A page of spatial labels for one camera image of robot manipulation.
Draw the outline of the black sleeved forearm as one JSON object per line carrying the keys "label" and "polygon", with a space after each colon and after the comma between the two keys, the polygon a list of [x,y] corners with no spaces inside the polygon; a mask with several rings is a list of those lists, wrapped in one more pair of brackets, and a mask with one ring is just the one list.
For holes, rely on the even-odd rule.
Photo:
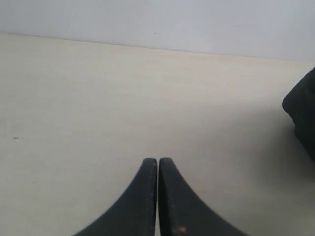
{"label": "black sleeved forearm", "polygon": [[282,108],[291,117],[294,134],[315,160],[315,70],[309,71],[285,96]]}

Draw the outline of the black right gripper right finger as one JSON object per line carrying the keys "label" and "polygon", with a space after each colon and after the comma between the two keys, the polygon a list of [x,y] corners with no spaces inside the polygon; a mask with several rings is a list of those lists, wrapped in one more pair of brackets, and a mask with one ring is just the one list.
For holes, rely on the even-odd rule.
{"label": "black right gripper right finger", "polygon": [[171,158],[158,170],[158,218],[162,236],[244,236],[191,189]]}

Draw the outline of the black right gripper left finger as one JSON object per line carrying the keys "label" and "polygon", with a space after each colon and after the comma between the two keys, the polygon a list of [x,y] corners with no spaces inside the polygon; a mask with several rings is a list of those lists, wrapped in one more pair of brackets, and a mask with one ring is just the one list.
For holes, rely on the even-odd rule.
{"label": "black right gripper left finger", "polygon": [[125,192],[77,236],[153,236],[156,226],[158,164],[145,158]]}

